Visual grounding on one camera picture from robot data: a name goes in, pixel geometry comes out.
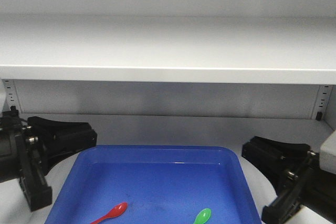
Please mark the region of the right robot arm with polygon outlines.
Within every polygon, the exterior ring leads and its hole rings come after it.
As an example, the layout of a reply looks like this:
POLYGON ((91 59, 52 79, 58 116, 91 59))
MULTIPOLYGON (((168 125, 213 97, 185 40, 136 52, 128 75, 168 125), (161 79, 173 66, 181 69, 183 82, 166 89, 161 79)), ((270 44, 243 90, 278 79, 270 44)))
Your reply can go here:
POLYGON ((320 154, 310 145, 255 136, 241 152, 270 181, 277 195, 263 207, 264 223, 286 223, 302 206, 335 223, 335 174, 320 168, 320 154))

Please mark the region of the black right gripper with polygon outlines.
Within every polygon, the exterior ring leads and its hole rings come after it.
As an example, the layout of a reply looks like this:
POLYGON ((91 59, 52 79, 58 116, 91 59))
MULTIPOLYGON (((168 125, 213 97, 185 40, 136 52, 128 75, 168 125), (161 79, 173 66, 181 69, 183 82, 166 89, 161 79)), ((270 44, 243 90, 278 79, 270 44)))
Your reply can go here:
POLYGON ((319 154, 311 151, 310 145, 254 136, 241 152, 269 180, 277 195, 263 207, 264 223, 286 223, 302 206, 323 215, 321 197, 314 186, 319 154))

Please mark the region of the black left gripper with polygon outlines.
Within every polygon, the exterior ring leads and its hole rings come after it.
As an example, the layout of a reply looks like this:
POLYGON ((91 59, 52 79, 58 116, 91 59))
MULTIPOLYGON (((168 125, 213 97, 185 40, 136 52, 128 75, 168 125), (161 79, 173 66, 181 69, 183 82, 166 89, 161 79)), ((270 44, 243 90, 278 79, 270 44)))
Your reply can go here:
POLYGON ((87 122, 60 122, 28 118, 38 137, 29 135, 18 111, 1 115, 1 183, 17 179, 30 211, 52 203, 45 176, 61 161, 97 144, 97 133, 87 122))

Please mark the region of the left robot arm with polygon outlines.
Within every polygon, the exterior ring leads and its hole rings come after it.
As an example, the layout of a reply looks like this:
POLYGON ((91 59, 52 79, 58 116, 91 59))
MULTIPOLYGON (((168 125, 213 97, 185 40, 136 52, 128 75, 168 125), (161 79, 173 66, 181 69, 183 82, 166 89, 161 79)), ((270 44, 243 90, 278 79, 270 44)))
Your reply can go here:
POLYGON ((31 211, 51 205, 46 175, 61 161, 97 144, 86 122, 60 122, 37 116, 24 120, 12 106, 1 115, 1 182, 17 179, 31 211))

